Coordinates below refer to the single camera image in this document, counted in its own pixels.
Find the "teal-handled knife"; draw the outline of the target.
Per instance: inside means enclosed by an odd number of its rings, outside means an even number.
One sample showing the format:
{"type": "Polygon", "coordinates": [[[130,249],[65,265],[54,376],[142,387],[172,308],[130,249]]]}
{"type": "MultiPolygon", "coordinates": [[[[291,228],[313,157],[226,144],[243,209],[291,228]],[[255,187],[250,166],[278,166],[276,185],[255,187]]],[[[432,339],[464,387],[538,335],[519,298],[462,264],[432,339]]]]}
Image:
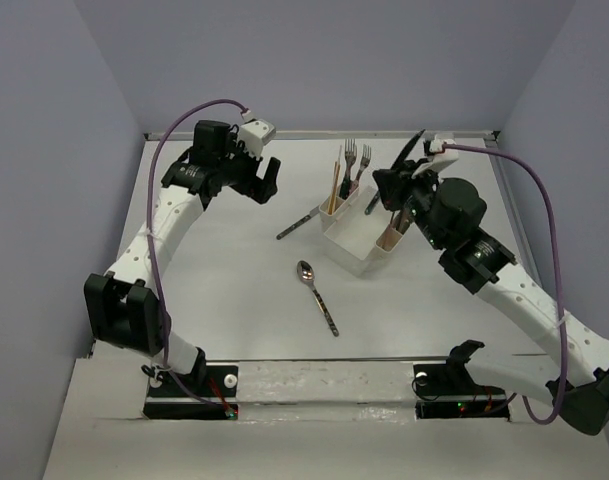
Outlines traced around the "teal-handled knife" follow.
{"type": "MultiPolygon", "coordinates": [[[[409,154],[415,148],[415,146],[418,143],[418,141],[422,138],[424,133],[425,133],[425,129],[422,129],[422,130],[418,131],[406,143],[406,145],[402,148],[402,150],[400,151],[400,153],[396,157],[395,161],[393,162],[392,166],[390,167],[391,170],[396,170],[396,169],[398,169],[403,164],[403,162],[408,158],[409,154]]],[[[372,199],[370,200],[370,202],[368,203],[367,207],[364,210],[364,214],[365,215],[370,215],[373,212],[373,210],[375,209],[377,203],[380,201],[380,198],[381,198],[380,191],[377,190],[376,193],[374,194],[374,196],[372,197],[372,199]]]]}

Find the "teal-handled fork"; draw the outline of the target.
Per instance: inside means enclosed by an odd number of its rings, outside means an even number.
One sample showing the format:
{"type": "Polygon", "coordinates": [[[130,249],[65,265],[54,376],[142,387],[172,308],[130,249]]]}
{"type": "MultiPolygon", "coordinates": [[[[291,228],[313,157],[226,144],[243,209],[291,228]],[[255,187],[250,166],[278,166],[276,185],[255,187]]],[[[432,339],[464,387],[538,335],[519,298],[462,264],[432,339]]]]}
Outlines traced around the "teal-handled fork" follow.
{"type": "Polygon", "coordinates": [[[369,145],[364,144],[362,147],[362,155],[361,155],[358,171],[357,171],[357,174],[355,175],[355,178],[352,180],[352,183],[351,183],[350,193],[353,193],[355,190],[358,189],[361,177],[364,174],[365,170],[368,168],[368,166],[371,162],[371,159],[372,159],[372,149],[369,145]]]}

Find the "black-handled fork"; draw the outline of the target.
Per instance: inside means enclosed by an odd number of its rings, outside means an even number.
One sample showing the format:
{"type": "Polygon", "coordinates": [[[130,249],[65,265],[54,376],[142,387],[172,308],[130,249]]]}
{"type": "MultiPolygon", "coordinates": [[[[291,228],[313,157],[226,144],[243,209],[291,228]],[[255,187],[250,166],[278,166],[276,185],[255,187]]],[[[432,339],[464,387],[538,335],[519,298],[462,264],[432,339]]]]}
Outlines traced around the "black-handled fork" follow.
{"type": "Polygon", "coordinates": [[[350,188],[351,188],[351,180],[344,179],[341,184],[341,187],[340,187],[339,197],[341,199],[345,200],[350,194],[350,188]]]}

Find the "black-handled knife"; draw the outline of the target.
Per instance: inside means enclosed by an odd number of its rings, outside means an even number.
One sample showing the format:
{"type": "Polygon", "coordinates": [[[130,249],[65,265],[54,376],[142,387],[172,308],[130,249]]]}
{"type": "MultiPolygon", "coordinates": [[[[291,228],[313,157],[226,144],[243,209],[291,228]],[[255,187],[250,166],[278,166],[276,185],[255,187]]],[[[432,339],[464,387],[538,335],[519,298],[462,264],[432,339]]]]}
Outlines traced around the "black-handled knife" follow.
{"type": "Polygon", "coordinates": [[[290,235],[292,232],[294,232],[295,230],[297,230],[298,228],[300,228],[301,226],[303,226],[304,224],[306,224],[307,222],[312,220],[318,214],[319,214],[319,210],[317,208],[312,209],[306,215],[304,215],[303,217],[298,219],[296,222],[289,225],[286,229],[284,229],[283,231],[278,233],[276,235],[276,239],[282,240],[284,237],[290,235]]]}

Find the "pink-handled fork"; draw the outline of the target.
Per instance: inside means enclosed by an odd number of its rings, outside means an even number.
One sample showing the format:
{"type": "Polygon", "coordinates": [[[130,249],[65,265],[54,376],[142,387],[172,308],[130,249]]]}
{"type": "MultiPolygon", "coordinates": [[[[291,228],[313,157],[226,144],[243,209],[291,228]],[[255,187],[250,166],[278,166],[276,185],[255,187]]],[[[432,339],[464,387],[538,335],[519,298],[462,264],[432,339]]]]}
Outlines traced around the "pink-handled fork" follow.
{"type": "Polygon", "coordinates": [[[345,146],[344,146],[345,173],[344,173],[343,180],[344,179],[351,180],[351,171],[356,162],[356,157],[357,157],[356,141],[352,138],[347,138],[345,140],[345,146]]]}

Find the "white chopstick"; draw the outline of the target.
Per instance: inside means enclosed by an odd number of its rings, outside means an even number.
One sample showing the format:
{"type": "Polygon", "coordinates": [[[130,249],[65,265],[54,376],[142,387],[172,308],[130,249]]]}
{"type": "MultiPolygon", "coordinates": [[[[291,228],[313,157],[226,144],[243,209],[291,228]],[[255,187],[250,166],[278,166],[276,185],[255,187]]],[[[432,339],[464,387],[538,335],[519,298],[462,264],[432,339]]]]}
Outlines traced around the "white chopstick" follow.
{"type": "Polygon", "coordinates": [[[338,157],[334,164],[333,184],[332,184],[332,190],[331,190],[331,194],[329,197],[328,209],[327,209],[327,213],[329,215],[333,215],[337,208],[338,190],[339,190],[339,186],[340,186],[342,155],[343,155],[343,147],[340,146],[339,151],[338,151],[338,157]]]}

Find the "black-handled spoon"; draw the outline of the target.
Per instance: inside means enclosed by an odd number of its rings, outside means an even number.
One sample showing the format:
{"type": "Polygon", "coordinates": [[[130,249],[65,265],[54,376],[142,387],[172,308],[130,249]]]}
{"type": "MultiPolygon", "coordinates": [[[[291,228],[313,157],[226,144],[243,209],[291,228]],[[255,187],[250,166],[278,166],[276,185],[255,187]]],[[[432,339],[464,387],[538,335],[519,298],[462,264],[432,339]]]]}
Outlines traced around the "black-handled spoon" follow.
{"type": "Polygon", "coordinates": [[[296,265],[296,272],[299,280],[306,285],[309,290],[312,292],[317,305],[324,316],[324,319],[328,325],[329,330],[331,331],[334,337],[339,337],[340,332],[338,327],[336,326],[328,307],[326,306],[323,297],[317,290],[315,286],[315,273],[312,266],[305,260],[299,260],[296,265]]]}

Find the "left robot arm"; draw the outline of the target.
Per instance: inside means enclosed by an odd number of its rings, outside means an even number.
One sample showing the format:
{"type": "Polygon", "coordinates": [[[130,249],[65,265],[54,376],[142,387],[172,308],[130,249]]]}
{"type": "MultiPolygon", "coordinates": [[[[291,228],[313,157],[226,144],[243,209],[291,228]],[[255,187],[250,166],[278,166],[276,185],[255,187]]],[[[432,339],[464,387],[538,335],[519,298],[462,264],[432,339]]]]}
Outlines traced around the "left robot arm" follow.
{"type": "Polygon", "coordinates": [[[160,283],[191,226],[226,187],[264,204],[277,192],[280,161],[258,173],[275,127],[252,118],[239,126],[201,120],[193,143],[161,179],[145,221],[119,258],[84,284],[93,337],[165,368],[179,392],[199,392],[207,378],[204,351],[173,332],[160,283]]]}

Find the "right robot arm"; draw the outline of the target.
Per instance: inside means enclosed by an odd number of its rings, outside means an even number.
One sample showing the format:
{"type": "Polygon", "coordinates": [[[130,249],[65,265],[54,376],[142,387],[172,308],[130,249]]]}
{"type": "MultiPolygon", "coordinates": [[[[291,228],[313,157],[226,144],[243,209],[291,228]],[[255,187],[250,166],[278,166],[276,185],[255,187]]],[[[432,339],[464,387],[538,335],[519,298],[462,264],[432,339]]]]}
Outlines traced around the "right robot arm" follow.
{"type": "Polygon", "coordinates": [[[405,211],[441,256],[444,272],[511,320],[540,356],[495,353],[468,340],[453,348],[444,379],[454,391],[498,387],[549,403],[575,430],[595,436],[609,421],[609,340],[558,307],[517,261],[480,226],[487,204],[461,178],[439,178],[426,160],[378,169],[374,181],[391,212],[405,211]]]}

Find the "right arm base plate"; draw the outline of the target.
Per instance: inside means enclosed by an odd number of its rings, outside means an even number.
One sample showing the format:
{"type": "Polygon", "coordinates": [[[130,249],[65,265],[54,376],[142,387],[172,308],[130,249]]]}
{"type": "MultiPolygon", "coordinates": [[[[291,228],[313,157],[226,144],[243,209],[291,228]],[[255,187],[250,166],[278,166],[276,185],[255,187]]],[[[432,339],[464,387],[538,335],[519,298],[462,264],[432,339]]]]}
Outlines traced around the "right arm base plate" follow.
{"type": "Polygon", "coordinates": [[[464,370],[446,363],[414,365],[411,387],[419,420],[510,419],[504,390],[477,385],[464,370]]]}

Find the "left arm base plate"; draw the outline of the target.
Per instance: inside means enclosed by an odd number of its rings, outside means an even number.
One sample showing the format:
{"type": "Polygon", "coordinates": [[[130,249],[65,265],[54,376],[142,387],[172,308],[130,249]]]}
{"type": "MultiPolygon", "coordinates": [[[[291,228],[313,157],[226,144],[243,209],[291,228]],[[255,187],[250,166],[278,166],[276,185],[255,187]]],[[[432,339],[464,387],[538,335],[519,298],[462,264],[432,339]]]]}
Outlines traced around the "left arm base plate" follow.
{"type": "Polygon", "coordinates": [[[239,366],[207,364],[205,380],[198,384],[188,375],[177,382],[169,372],[142,365],[147,377],[143,416],[149,420],[234,421],[238,419],[239,366]]]}

